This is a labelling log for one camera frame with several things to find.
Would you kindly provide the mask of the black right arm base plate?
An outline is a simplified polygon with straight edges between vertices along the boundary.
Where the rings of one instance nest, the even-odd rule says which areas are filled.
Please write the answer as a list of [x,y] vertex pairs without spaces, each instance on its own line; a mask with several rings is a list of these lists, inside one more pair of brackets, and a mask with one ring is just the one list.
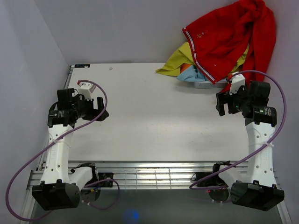
[[[196,172],[195,175],[192,176],[192,180],[196,182],[199,179],[202,179],[205,176],[208,176],[210,174],[212,174],[212,172]],[[213,186],[227,186],[227,184],[218,175],[210,177],[197,184],[197,187],[213,187]]]

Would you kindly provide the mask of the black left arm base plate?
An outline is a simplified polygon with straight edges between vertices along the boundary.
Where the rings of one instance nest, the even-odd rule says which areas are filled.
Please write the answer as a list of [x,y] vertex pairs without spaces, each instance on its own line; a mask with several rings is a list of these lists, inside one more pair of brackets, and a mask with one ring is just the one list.
[[114,173],[98,173],[99,181],[105,180],[104,182],[97,183],[95,187],[97,188],[111,188],[113,182],[111,181],[114,178]]

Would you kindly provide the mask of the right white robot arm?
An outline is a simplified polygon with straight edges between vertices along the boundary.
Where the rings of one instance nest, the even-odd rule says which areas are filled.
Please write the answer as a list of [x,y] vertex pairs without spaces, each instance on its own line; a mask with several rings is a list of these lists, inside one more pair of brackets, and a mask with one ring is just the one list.
[[224,105],[228,112],[242,113],[248,135],[248,150],[252,157],[246,159],[248,169],[241,176],[230,163],[214,165],[211,180],[216,185],[225,183],[230,188],[231,202],[248,208],[268,211],[282,202],[283,190],[277,188],[273,173],[273,144],[269,143],[277,125],[277,112],[268,107],[271,86],[269,83],[252,81],[233,91],[217,93],[216,109],[223,116]]

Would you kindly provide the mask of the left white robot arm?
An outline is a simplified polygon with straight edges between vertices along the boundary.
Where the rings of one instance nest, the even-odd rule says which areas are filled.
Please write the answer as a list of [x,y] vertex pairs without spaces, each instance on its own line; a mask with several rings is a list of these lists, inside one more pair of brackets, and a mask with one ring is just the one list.
[[32,188],[32,196],[45,210],[76,208],[85,185],[95,186],[99,175],[93,163],[78,165],[69,174],[69,151],[73,130],[78,119],[104,121],[108,112],[102,97],[92,98],[96,86],[84,83],[57,91],[57,102],[49,109],[49,145],[45,169],[39,185]]

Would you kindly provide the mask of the red trousers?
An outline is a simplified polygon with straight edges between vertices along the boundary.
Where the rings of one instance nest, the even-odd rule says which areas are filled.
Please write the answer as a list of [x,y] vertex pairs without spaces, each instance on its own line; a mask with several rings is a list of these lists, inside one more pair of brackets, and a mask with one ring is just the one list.
[[262,0],[239,0],[198,18],[182,29],[196,67],[212,83],[226,78],[246,53],[241,70],[263,81],[276,43],[273,12]]

